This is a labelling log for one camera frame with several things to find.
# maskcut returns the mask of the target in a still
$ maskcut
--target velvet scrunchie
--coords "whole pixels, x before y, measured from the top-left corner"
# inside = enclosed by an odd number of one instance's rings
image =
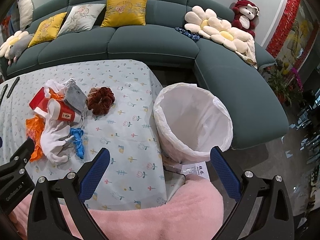
[[[88,94],[87,106],[94,115],[107,114],[115,97],[110,88],[91,88]]]

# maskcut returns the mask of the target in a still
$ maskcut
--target trash bag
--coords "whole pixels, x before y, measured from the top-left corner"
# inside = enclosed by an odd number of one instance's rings
[[[164,154],[183,164],[210,160],[212,147],[229,149],[233,138],[230,115],[222,102],[196,84],[163,88],[153,106]]]

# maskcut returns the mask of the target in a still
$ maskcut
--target red patterned panel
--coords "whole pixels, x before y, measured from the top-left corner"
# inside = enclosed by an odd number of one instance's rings
[[[307,42],[307,44],[306,44],[306,47],[304,48],[301,57],[294,63],[294,66],[293,66],[293,67],[294,67],[295,69],[299,69],[300,66],[301,66],[301,64],[304,62],[304,60],[306,59],[306,57],[309,55],[309,52],[310,52],[310,50],[312,49],[313,42],[314,42],[315,39],[316,39],[318,30],[319,30],[318,21],[314,21],[314,23],[313,23],[313,30],[312,30],[311,35],[310,35],[310,38],[309,38],[309,40],[308,40],[308,42]]]
[[[267,46],[267,51],[274,57],[280,52],[297,16],[300,0],[287,0],[279,25]]]

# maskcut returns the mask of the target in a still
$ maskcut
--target green sofa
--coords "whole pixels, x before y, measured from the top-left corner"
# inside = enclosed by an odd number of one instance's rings
[[[52,0],[33,13],[27,29],[34,33],[40,22],[74,5],[106,3],[106,0]],[[227,107],[233,122],[233,148],[248,148],[286,134],[288,120],[276,96],[257,70],[234,52],[206,39],[197,42],[174,28],[184,26],[184,16],[195,5],[213,9],[232,22],[234,13],[212,0],[148,0],[145,26],[101,28],[105,9],[90,31],[70,33],[25,50],[19,60],[2,72],[12,78],[34,70],[67,63],[135,59],[147,65],[192,68],[202,88],[211,91]],[[256,44],[259,67],[275,63]]]

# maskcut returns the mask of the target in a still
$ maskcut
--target pink blanket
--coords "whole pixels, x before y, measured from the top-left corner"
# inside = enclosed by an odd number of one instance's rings
[[[25,230],[30,201],[28,195],[14,209]],[[82,239],[67,207],[61,205],[61,209],[72,234]],[[190,174],[166,205],[130,211],[90,210],[90,214],[110,240],[210,240],[222,226],[223,200],[210,181]]]

